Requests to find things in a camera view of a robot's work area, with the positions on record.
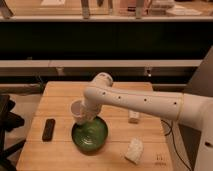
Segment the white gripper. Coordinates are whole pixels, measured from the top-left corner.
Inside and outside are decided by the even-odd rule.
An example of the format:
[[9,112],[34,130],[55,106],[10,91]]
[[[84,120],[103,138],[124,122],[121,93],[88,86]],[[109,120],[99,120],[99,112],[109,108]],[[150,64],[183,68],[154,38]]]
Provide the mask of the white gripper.
[[80,112],[80,115],[77,121],[78,125],[82,125],[86,122],[92,121],[97,115],[97,110],[88,107],[87,105],[84,104],[83,101],[80,102],[79,112]]

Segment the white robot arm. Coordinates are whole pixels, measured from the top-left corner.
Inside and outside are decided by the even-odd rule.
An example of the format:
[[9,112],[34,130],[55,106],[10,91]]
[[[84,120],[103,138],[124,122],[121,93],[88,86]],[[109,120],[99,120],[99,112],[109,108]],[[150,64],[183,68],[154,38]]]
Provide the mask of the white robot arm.
[[177,121],[201,132],[194,171],[213,171],[213,97],[124,90],[112,85],[112,77],[105,72],[97,74],[87,84],[80,104],[80,124],[96,117],[103,105]]

